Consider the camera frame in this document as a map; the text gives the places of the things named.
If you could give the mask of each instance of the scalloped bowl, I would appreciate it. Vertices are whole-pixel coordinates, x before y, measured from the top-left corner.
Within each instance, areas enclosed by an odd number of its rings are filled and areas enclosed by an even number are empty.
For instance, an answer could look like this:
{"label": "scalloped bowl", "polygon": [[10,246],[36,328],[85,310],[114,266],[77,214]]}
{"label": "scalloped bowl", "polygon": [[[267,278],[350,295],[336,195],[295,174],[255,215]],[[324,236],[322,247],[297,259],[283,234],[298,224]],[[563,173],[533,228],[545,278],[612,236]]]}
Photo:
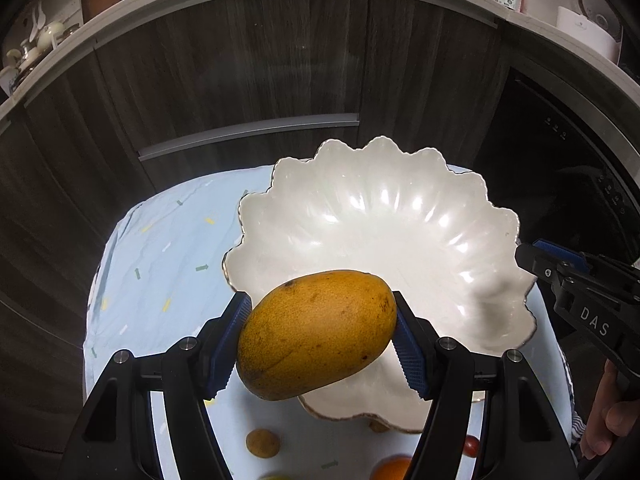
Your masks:
{"label": "scalloped bowl", "polygon": [[[377,137],[353,150],[328,140],[311,160],[280,160],[271,187],[245,196],[238,212],[244,234],[223,270],[254,305],[292,278],[354,269],[383,278],[416,316],[473,352],[501,355],[535,330],[524,303],[533,276],[514,260],[516,213],[494,207],[480,175],[455,174],[433,148],[403,153]],[[321,418],[366,415],[410,433],[422,431],[430,408],[391,343],[364,370],[300,401]]]}

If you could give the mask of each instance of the orange fruit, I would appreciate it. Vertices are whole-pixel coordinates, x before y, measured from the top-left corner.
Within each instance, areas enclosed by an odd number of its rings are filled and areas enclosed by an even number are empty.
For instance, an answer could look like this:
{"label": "orange fruit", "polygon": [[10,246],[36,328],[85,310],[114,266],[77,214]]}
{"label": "orange fruit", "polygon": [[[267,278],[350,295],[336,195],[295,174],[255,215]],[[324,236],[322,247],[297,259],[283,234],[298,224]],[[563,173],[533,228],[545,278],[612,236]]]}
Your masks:
{"label": "orange fruit", "polygon": [[402,480],[410,463],[411,459],[407,456],[387,460],[373,470],[369,480]]}

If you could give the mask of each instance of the human hand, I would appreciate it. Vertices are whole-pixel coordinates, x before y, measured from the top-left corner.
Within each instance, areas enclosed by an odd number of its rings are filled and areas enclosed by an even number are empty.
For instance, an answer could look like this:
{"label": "human hand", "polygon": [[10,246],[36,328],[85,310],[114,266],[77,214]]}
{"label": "human hand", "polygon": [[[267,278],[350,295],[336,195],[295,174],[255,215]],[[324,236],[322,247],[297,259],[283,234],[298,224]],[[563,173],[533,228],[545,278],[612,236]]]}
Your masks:
{"label": "human hand", "polygon": [[640,400],[620,401],[622,395],[616,385],[617,376],[617,368],[607,359],[587,429],[580,441],[582,454],[588,460],[604,455],[611,448],[614,436],[627,436],[640,415]]}

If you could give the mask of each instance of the screw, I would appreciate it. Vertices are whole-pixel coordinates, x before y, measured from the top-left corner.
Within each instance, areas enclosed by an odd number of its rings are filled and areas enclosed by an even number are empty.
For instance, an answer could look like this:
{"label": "screw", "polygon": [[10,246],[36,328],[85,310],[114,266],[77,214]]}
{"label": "screw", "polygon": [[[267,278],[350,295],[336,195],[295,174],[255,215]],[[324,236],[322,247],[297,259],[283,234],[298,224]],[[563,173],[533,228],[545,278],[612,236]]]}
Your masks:
{"label": "screw", "polygon": [[183,337],[182,339],[180,339],[178,346],[183,350],[191,350],[194,346],[196,346],[197,342],[198,340],[192,336]]}
{"label": "screw", "polygon": [[440,343],[440,346],[445,350],[453,350],[458,346],[458,343],[452,337],[441,337],[438,343]]}
{"label": "screw", "polygon": [[519,363],[522,361],[522,354],[512,348],[511,350],[507,350],[507,359],[512,363]]}
{"label": "screw", "polygon": [[118,350],[113,355],[113,361],[121,365],[124,361],[129,359],[129,351],[128,350]]}

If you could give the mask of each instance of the light blue tablecloth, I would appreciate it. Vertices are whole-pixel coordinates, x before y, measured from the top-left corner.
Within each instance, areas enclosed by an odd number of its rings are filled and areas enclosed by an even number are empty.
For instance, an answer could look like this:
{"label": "light blue tablecloth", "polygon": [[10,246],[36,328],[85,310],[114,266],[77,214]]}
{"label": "light blue tablecloth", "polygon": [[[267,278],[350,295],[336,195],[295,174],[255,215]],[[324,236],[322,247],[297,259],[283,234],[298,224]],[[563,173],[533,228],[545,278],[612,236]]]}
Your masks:
{"label": "light blue tablecloth", "polygon": [[[233,294],[221,262],[240,241],[238,201],[247,192],[265,191],[271,170],[264,166],[190,180],[138,204],[118,223],[89,299],[84,342],[87,392],[116,350],[127,348],[136,356],[164,352],[222,313]],[[527,306],[538,328],[523,352],[569,439],[572,407],[566,376],[537,286]],[[482,405],[472,407],[471,434],[479,435]],[[152,394],[152,411],[164,478],[177,480],[161,393]],[[293,480],[366,480],[379,460],[412,454],[418,441],[417,435],[395,431],[373,433],[362,418],[316,420],[296,399],[258,399],[235,371],[207,411],[226,462],[239,480],[276,472]],[[255,428],[270,428],[281,436],[282,450],[276,457],[263,460],[246,450],[244,438]],[[463,457],[458,478],[470,478],[472,467],[473,460]]]}

